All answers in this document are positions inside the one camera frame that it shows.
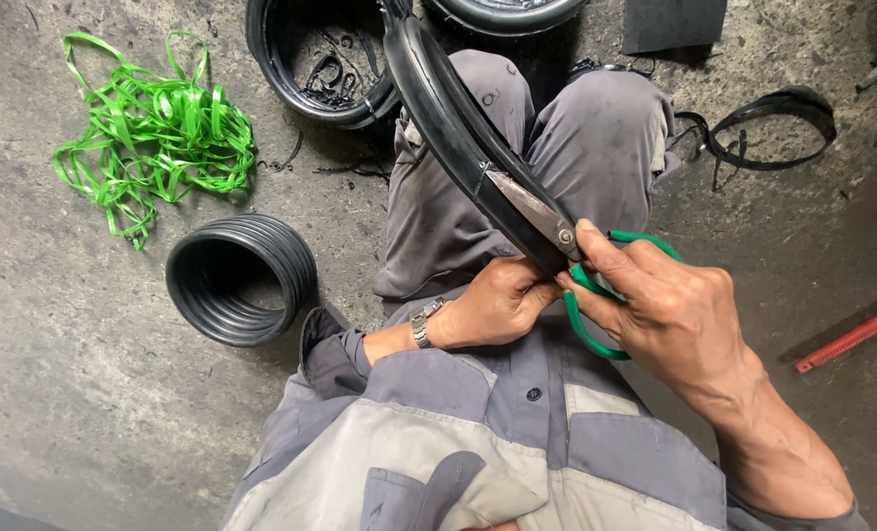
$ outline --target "metal watch band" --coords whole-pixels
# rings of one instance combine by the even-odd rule
[[[412,339],[415,340],[416,345],[419,345],[420,349],[429,349],[432,347],[432,342],[429,341],[429,335],[425,329],[425,321],[431,318],[444,303],[444,298],[440,296],[432,302],[415,310],[410,315],[410,320],[412,321]]]

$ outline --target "black rubber ring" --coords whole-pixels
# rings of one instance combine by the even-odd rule
[[[227,246],[246,249],[271,268],[283,291],[283,309],[255,306],[225,283],[226,270],[245,276],[232,264],[241,253],[226,252]],[[180,240],[166,261],[166,287],[196,330],[225,345],[251,348],[290,328],[316,289],[316,263],[290,225],[263,213],[243,213],[208,223]]]

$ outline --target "red object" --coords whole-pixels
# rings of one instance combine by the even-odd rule
[[[819,367],[826,361],[844,353],[858,343],[877,333],[877,315],[858,325],[851,332],[846,333],[835,341],[825,345],[818,351],[804,357],[795,364],[796,370],[806,372],[810,368]]]

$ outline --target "green plastic strap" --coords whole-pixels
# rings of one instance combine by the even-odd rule
[[[648,240],[655,244],[658,248],[663,250],[665,254],[667,254],[672,259],[679,261],[681,264],[684,263],[684,259],[681,258],[681,255],[678,254],[673,247],[668,245],[668,243],[664,240],[655,236],[643,235],[642,233],[623,233],[620,231],[610,231],[607,237],[610,241],[620,242],[624,244],[630,244],[635,240]],[[582,264],[576,264],[571,267],[570,274],[573,276],[573,280],[576,284],[585,287],[587,290],[595,293],[596,295],[607,296],[617,302],[625,302],[623,298],[596,283],[596,281],[592,277],[590,277],[583,269]],[[610,360],[626,361],[632,359],[625,351],[617,351],[615,349],[610,349],[609,347],[605,347],[599,344],[595,339],[592,338],[592,336],[589,335],[589,332],[586,332],[586,326],[583,324],[583,316],[582,313],[579,311],[579,302],[576,300],[576,294],[573,293],[572,290],[567,289],[563,291],[563,300],[566,302],[567,312],[569,312],[570,314],[570,322],[573,324],[574,332],[576,332],[576,335],[578,335],[579,338],[583,340],[583,343],[586,345],[590,352],[599,356],[603,356],[604,358],[608,358]]]
[[[186,79],[170,48],[173,37],[189,37],[202,59]],[[126,61],[107,42],[87,33],[62,40],[68,68],[91,104],[79,140],[64,143],[52,162],[58,177],[107,213],[111,233],[141,248],[156,217],[153,197],[174,203],[194,186],[226,194],[245,188],[254,164],[254,139],[247,117],[224,96],[196,85],[209,60],[205,42],[185,31],[166,37],[166,55],[178,79],[161,78]],[[119,65],[110,81],[92,90],[75,66],[73,42],[86,41],[113,55]],[[97,150],[94,156],[87,152]]]

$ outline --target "concrete floor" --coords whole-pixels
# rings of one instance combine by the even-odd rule
[[[243,2],[67,1],[0,0],[0,507],[70,531],[213,528],[296,354],[289,342],[247,352],[208,341],[166,295],[168,249],[240,209],[202,194],[163,205],[137,252],[55,176],[51,153],[86,119],[60,36],[88,28],[167,74],[166,32],[193,31],[209,44],[212,79],[251,118],[260,160],[286,158],[301,127],[294,169],[259,170],[249,206],[301,232],[321,295],[365,329],[382,322],[368,281],[383,256],[386,186],[312,173],[354,162],[359,143],[279,102],[247,53]],[[563,59],[617,59],[621,5],[588,5]],[[875,528],[877,337],[805,376],[791,363],[877,311],[877,86],[861,97],[853,89],[876,50],[877,2],[731,2],[718,55],[700,66],[661,62],[659,86],[679,109],[716,121],[768,91],[809,84],[835,106],[841,136],[816,162],[740,171],[719,193],[709,191],[705,156],[658,187],[653,227],[691,263],[734,275],[746,340],[837,452]],[[106,70],[88,56],[79,62],[96,79]],[[533,78],[555,62],[518,64]],[[771,136],[760,149],[784,145]],[[659,416],[714,453],[696,417],[636,368],[624,371]]]

